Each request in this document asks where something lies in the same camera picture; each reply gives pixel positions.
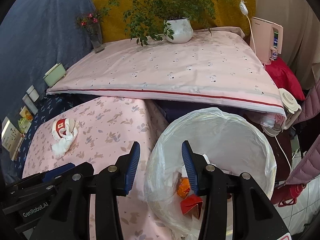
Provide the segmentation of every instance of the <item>beige curtain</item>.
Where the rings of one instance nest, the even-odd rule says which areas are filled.
[[[306,0],[256,0],[256,17],[284,28],[281,58],[303,89],[320,76],[320,22]]]

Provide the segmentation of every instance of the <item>power cord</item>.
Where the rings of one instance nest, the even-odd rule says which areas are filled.
[[[245,6],[245,3],[243,0],[241,0],[240,4],[239,4],[239,8],[241,13],[247,17],[248,21],[249,21],[249,25],[250,25],[250,32],[251,32],[251,37],[252,37],[252,44],[253,44],[253,48],[254,48],[254,53],[256,54],[256,45],[254,44],[254,38],[253,38],[253,34],[252,34],[252,28],[251,28],[251,21],[248,17],[248,9]]]
[[[280,150],[282,151],[285,159],[287,160],[287,163],[288,163],[288,165],[289,165],[289,167],[290,167],[290,171],[291,171],[291,165],[290,165],[290,162],[289,162],[289,160],[288,160],[288,158],[287,158],[287,155],[284,153],[284,151],[283,151],[282,147],[280,146],[280,143],[279,143],[279,141],[278,141],[278,139],[277,139],[276,136],[275,136],[275,139],[276,139],[276,141],[277,141],[277,143],[278,143],[278,145],[279,145],[279,147],[280,147]]]

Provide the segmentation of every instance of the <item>trash bin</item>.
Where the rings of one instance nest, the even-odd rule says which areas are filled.
[[[181,144],[206,154],[219,169],[239,176],[250,173],[271,198],[276,160],[266,137],[244,118],[218,108],[193,111],[173,121],[162,133],[148,161],[144,193],[153,212],[186,240],[198,239],[202,216],[182,215],[176,187],[183,166]],[[227,236],[232,234],[232,201],[228,201]]]

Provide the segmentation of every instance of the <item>white label sticker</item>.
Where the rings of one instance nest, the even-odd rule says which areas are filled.
[[[291,240],[291,235],[290,233],[286,233],[285,235],[281,236],[277,240]]]

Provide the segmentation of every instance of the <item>silver bolt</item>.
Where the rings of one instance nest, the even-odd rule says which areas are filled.
[[[244,173],[242,173],[242,178],[244,178],[244,179],[250,179],[251,176],[250,176],[249,173],[244,172]]]
[[[111,165],[111,166],[108,167],[108,171],[109,171],[109,172],[115,172],[117,169],[118,169],[118,168],[117,168],[117,166],[115,166],[115,165]]]
[[[79,180],[81,178],[81,175],[79,173],[76,173],[72,176],[73,180]]]
[[[212,164],[209,164],[209,165],[207,165],[207,166],[205,167],[205,169],[206,169],[207,171],[214,171],[214,170],[216,169],[216,167],[213,166]]]

